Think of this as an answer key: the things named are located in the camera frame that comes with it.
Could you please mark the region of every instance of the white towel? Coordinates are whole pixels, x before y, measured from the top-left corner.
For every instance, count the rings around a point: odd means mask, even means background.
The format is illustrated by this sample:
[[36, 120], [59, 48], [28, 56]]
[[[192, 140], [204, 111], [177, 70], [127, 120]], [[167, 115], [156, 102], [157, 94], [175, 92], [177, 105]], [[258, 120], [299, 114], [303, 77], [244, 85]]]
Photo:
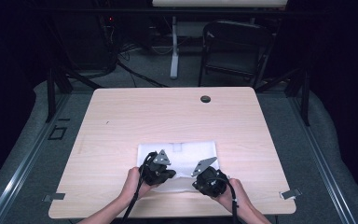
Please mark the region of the white towel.
[[[214, 141], [209, 142], [191, 142], [191, 143], [159, 143], [159, 144], [141, 144], [138, 146], [137, 166], [141, 166], [145, 157], [150, 152], [159, 153], [165, 150], [171, 165], [169, 170], [176, 171], [176, 175], [168, 179], [158, 188], [152, 189], [156, 192], [184, 192], [197, 191], [192, 186], [196, 177], [191, 177], [199, 161], [216, 157], [216, 146]], [[218, 160], [212, 165], [214, 169], [219, 169]]]

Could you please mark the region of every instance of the human hand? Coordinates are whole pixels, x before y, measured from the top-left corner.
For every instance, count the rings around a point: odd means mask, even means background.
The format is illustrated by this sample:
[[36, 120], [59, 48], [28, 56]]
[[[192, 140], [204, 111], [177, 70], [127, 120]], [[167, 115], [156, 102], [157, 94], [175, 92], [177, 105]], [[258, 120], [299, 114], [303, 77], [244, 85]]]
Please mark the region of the human hand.
[[[238, 216], [249, 224], [269, 223], [269, 221], [252, 205], [240, 180], [230, 178], [228, 181], [235, 191]], [[230, 188], [226, 188], [226, 191], [223, 194], [212, 199], [222, 204], [228, 212], [232, 213], [232, 194]]]
[[[121, 190], [119, 197], [129, 201], [132, 199], [133, 194], [138, 187], [139, 175], [140, 174], [138, 167], [133, 167], [129, 170], [126, 182], [124, 183], [123, 189]], [[139, 189], [138, 199], [142, 198], [148, 191], [153, 188], [156, 188], [157, 186], [158, 185], [149, 186], [146, 183], [143, 183], [141, 188]]]
[[[230, 178], [228, 181], [231, 184], [232, 188], [234, 188], [235, 195], [237, 197], [237, 205], [238, 206], [241, 205], [244, 207], [252, 206], [252, 203], [249, 200], [249, 197], [246, 194], [246, 191], [243, 188], [243, 185], [240, 182], [240, 180], [235, 178]], [[228, 212], [232, 213], [232, 195], [231, 195], [231, 190], [228, 186], [223, 194], [212, 199], [222, 204], [228, 210]]]

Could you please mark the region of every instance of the white stand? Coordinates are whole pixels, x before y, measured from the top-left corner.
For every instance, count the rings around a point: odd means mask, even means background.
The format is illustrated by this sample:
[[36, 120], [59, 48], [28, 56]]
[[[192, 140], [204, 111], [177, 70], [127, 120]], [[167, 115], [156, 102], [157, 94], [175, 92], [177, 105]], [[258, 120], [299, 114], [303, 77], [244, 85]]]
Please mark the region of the white stand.
[[171, 78], [178, 78], [178, 41], [176, 34], [176, 17], [172, 17], [172, 63], [171, 63]]

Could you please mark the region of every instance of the wooden table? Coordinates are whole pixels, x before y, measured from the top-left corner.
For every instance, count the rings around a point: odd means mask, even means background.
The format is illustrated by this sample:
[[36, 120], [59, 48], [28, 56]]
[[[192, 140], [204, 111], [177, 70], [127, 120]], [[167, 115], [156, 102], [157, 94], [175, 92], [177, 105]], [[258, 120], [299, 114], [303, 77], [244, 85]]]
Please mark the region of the wooden table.
[[[200, 97], [211, 97], [203, 103]], [[94, 92], [54, 200], [52, 218], [88, 217], [118, 196], [142, 143], [214, 140], [221, 170], [241, 180], [263, 214], [291, 214], [293, 200], [251, 88], [99, 89]], [[230, 216], [198, 192], [149, 192], [130, 217]]]

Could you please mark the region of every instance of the gray carpet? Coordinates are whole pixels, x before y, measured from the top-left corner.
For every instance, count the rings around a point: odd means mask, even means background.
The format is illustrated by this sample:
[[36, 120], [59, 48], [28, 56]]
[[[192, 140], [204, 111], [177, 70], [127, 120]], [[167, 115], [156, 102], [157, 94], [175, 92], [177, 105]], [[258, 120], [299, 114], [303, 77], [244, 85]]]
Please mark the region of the gray carpet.
[[[125, 56], [128, 61], [121, 61], [129, 68], [156, 81], [172, 87], [189, 87], [197, 85], [200, 66], [200, 49], [180, 48], [179, 78], [169, 78], [171, 54], [160, 55], [135, 50]], [[149, 83], [134, 77], [118, 67], [109, 76], [94, 78], [93, 81], [110, 88], [152, 87]], [[62, 140], [48, 140], [45, 137], [42, 150], [34, 167], [29, 173], [14, 203], [10, 206], [4, 223], [70, 223], [69, 220], [52, 220], [48, 217], [50, 204], [42, 202], [46, 194], [55, 192], [63, 168], [68, 159], [81, 120], [86, 112], [91, 97], [89, 87], [76, 80], [71, 80], [75, 91], [71, 94], [54, 125], [65, 127]], [[246, 86], [249, 85], [240, 77], [224, 77], [218, 74], [205, 76], [205, 86]], [[22, 158], [32, 149], [33, 143], [42, 130], [47, 117], [46, 83], [35, 88], [37, 101], [34, 111], [23, 130], [17, 145], [0, 172], [0, 196], [4, 191], [16, 167]], [[327, 188], [319, 174], [310, 150], [310, 143], [301, 129], [299, 121], [289, 103], [277, 87], [269, 93], [258, 94], [258, 99], [265, 115], [275, 147], [281, 159], [291, 189], [300, 188], [303, 195], [296, 199], [297, 210], [294, 214], [280, 216], [280, 223], [341, 223]], [[325, 112], [323, 105], [315, 95], [310, 97], [310, 128], [315, 135], [328, 161], [332, 173], [337, 179], [350, 209], [358, 222], [358, 187], [351, 174], [339, 157], [339, 147], [334, 124]], [[210, 220], [197, 220], [207, 223]]]

